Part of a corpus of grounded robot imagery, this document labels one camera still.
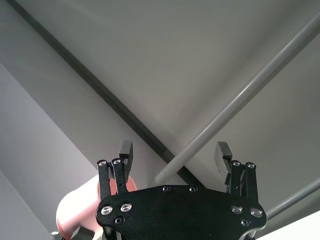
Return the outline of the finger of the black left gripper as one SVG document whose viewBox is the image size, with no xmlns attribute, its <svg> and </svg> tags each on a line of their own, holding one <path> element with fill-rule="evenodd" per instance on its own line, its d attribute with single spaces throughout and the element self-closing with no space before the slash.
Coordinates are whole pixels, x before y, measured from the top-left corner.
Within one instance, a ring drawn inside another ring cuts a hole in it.
<svg viewBox="0 0 320 240">
<path fill-rule="evenodd" d="M 72 235 L 72 240 L 93 240 L 95 232 L 80 226 Z"/>
</svg>

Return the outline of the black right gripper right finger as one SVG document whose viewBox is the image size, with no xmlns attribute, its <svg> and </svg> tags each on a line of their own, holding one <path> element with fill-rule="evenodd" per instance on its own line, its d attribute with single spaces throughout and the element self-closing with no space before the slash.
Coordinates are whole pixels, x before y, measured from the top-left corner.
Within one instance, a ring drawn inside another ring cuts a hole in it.
<svg viewBox="0 0 320 240">
<path fill-rule="evenodd" d="M 234 196 L 257 199 L 257 166 L 252 162 L 242 164 L 233 160 L 233 154 L 225 141 L 216 144 L 214 161 L 224 178 L 226 192 Z"/>
</svg>

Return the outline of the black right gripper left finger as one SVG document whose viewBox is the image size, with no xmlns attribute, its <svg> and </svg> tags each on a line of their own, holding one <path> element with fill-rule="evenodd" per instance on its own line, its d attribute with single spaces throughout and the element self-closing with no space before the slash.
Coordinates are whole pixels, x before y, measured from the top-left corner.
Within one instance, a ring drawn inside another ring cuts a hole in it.
<svg viewBox="0 0 320 240">
<path fill-rule="evenodd" d="M 129 180 L 133 162 L 133 141 L 125 140 L 122 142 L 119 157 L 112 161 L 101 159 L 96 164 L 98 167 L 99 195 L 103 200 L 111 196 L 110 180 L 115 181 L 116 194 L 127 193 L 126 184 Z"/>
</svg>

